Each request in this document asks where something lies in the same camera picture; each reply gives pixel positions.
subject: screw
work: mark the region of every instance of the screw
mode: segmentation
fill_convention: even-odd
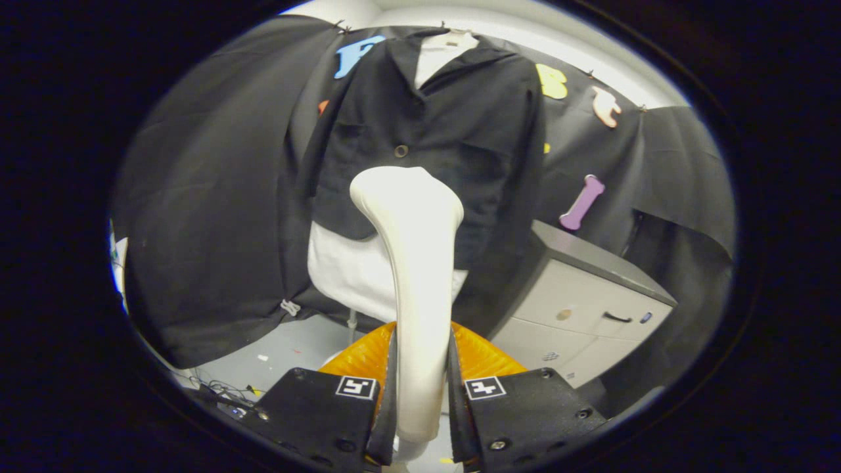
[[[343,452],[352,452],[353,450],[357,449],[357,446],[350,440],[339,438],[336,441],[336,448]]]
[[[494,441],[494,442],[493,442],[493,443],[489,446],[489,448],[490,448],[490,449],[492,449],[492,450],[504,450],[504,449],[506,449],[507,447],[508,447],[508,442],[506,442],[504,438],[500,438],[500,439],[498,439],[498,440],[495,440],[495,441]]]

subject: black backdrop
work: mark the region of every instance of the black backdrop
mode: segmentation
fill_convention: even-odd
[[[144,120],[116,183],[114,226],[118,240],[130,241],[132,319],[171,364],[217,359],[310,308],[346,313],[309,284],[309,203],[292,182],[317,104],[349,80],[333,78],[336,51],[421,29],[339,35],[318,19],[269,19],[193,67]],[[610,412],[618,413],[676,379],[720,320],[736,256],[725,165],[691,109],[639,108],[599,72],[488,39],[566,77],[565,97],[543,97],[549,149],[534,183],[535,217],[558,227],[584,176],[598,176],[606,191],[574,233],[628,258],[679,302],[656,335],[604,377]],[[616,96],[616,128],[593,113],[592,86]],[[453,320],[485,335],[504,315],[495,296],[514,276],[507,264],[516,263],[493,255],[491,248],[473,269],[453,307]],[[304,312],[288,316],[284,299]]]
[[[737,126],[734,172],[748,245],[733,309],[754,317],[699,392],[587,470],[837,470],[838,438],[829,433],[838,424],[830,375],[837,310],[835,283],[823,277],[838,263],[829,230],[838,194],[828,166],[837,136],[822,114],[826,98],[837,98],[829,80],[834,56],[825,54],[834,12],[800,3],[771,11],[733,2],[591,4],[689,67]],[[108,182],[151,104],[197,58],[278,9],[100,3],[7,16],[10,115],[20,125],[6,187],[10,227],[20,230],[6,252],[7,294],[18,302],[4,331],[4,346],[16,355],[4,370],[12,470],[282,466],[260,466],[249,460],[258,452],[234,448],[224,431],[203,432],[208,423],[177,414],[201,418],[127,349],[132,340],[110,297],[100,226]],[[641,48],[656,51],[648,46]]]

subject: purple foam letter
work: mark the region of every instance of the purple foam letter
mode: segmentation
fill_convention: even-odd
[[[561,226],[570,230],[578,230],[581,227],[581,219],[587,214],[587,210],[590,209],[595,198],[602,192],[605,192],[605,185],[600,183],[599,179],[593,174],[588,174],[584,178],[584,188],[581,189],[581,194],[579,194],[573,206],[569,208],[567,213],[558,218]]]

